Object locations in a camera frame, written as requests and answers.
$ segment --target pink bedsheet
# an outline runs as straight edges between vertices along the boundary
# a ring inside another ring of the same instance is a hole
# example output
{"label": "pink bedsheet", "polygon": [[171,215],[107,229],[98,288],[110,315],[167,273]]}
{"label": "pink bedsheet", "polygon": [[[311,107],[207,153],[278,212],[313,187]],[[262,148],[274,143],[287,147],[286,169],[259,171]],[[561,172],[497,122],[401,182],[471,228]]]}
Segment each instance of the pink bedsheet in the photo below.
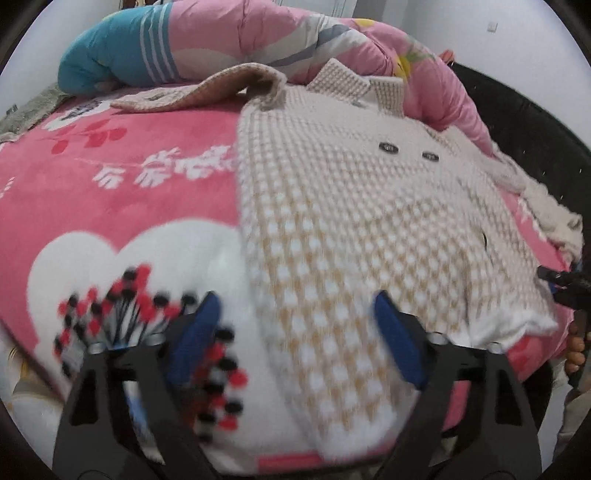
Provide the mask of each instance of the pink bedsheet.
{"label": "pink bedsheet", "polygon": [[[64,396],[70,383],[53,352],[55,335],[63,328],[60,301],[94,284],[104,289],[121,268],[144,261],[154,271],[168,272],[155,288],[181,292],[185,285],[178,277],[191,270],[184,258],[193,257],[187,249],[191,243],[179,236],[201,241],[197,236],[213,235],[218,228],[238,236],[232,146],[241,106],[233,100],[199,110],[130,115],[111,109],[109,99],[91,100],[52,115],[15,144],[0,145],[0,262],[5,273],[0,277],[0,317]],[[540,264],[566,269],[519,198],[501,194]],[[214,266],[204,264],[203,271],[187,274],[189,280],[222,269],[235,294],[232,288],[239,287],[232,285],[231,255],[224,255]],[[520,379],[557,352],[570,320],[571,312],[558,307],[560,327],[553,335],[526,336],[509,351]],[[248,365],[247,357],[241,362]],[[459,385],[447,426],[461,418],[465,393]],[[320,457],[302,446],[284,445],[265,455],[244,444],[242,438],[251,436],[261,421],[246,414],[249,402],[260,401],[259,391],[246,392],[245,417],[235,434],[235,445],[258,458],[259,471],[289,470],[294,462],[298,469],[321,465]],[[277,442],[269,436],[269,445]]]}

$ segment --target pink blanket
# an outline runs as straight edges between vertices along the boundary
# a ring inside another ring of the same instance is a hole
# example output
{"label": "pink blanket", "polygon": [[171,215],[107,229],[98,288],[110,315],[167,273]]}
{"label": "pink blanket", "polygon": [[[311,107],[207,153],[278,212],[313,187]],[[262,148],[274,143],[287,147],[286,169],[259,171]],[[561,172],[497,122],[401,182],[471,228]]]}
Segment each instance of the pink blanket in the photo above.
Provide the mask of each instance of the pink blanket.
{"label": "pink blanket", "polygon": [[[220,422],[213,431],[232,460],[223,469],[319,466],[323,460],[302,435],[261,355],[265,346],[238,232],[232,146],[241,106],[236,100],[130,115],[99,98],[52,115],[14,144],[0,145],[0,317],[65,397],[70,380],[55,339],[65,343],[76,335],[60,312],[69,295],[77,292],[83,299],[96,286],[93,295],[102,297],[125,269],[139,264],[152,268],[147,290],[164,291],[171,301],[186,291],[202,297],[215,290],[223,321],[235,331],[229,353],[249,378],[239,393],[226,390],[228,398],[239,395],[243,403],[238,422]],[[518,198],[503,196],[540,263],[564,269]],[[569,312],[560,309],[558,320],[552,336],[524,337],[510,350],[521,379],[559,348]],[[462,415],[464,393],[459,387],[448,426]],[[184,412],[198,432],[199,408],[190,405]],[[254,465],[241,466],[244,458]]]}
{"label": "pink blanket", "polygon": [[454,125],[492,154],[488,129],[459,79],[415,39],[373,20],[271,0],[180,0],[111,15],[66,51],[59,85],[78,95],[104,91],[113,77],[137,87],[195,82],[245,62],[307,84],[331,58],[359,75],[403,78],[407,116],[438,131]]}

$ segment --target white heart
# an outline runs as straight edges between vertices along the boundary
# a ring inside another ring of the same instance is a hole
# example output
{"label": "white heart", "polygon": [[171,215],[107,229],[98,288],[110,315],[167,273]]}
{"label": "white heart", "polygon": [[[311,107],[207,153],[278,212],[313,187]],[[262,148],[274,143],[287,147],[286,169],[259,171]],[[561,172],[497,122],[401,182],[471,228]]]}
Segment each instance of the white heart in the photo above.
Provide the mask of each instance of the white heart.
{"label": "white heart", "polygon": [[165,290],[179,299],[187,290],[201,297],[211,290],[222,299],[222,321],[234,325],[236,331],[232,351],[249,374],[249,384],[241,393],[245,410],[240,428],[225,440],[235,453],[309,451],[268,365],[249,293],[241,235],[219,223],[194,219],[166,223],[141,233],[119,252],[95,234],[69,232],[39,253],[27,285],[28,311],[39,337],[35,357],[57,381],[64,397],[70,383],[52,351],[53,339],[62,329],[59,302],[74,291],[84,295],[94,285],[104,295],[126,268],[142,262],[152,265],[148,283],[152,293]]}

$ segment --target pink comforter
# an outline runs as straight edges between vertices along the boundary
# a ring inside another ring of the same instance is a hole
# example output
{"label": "pink comforter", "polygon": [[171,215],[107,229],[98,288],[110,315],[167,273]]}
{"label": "pink comforter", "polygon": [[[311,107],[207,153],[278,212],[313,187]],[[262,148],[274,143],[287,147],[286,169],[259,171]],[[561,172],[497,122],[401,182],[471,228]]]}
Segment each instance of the pink comforter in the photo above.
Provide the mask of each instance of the pink comforter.
{"label": "pink comforter", "polygon": [[[59,304],[71,292],[97,285],[104,294],[140,262],[154,267],[150,287],[172,299],[187,288],[201,296],[216,290],[236,329],[233,353],[251,379],[237,429],[221,445],[229,456],[256,458],[259,472],[319,466],[253,333],[258,324],[241,266],[232,148],[241,106],[130,115],[97,99],[0,145],[0,317],[66,395],[69,380],[54,339],[64,329]],[[519,198],[502,195],[540,263],[566,268]],[[509,351],[520,379],[556,353],[570,319],[559,309],[553,335],[526,336]],[[464,401],[460,385],[448,426],[461,418]],[[191,412],[187,417],[194,421]]]}

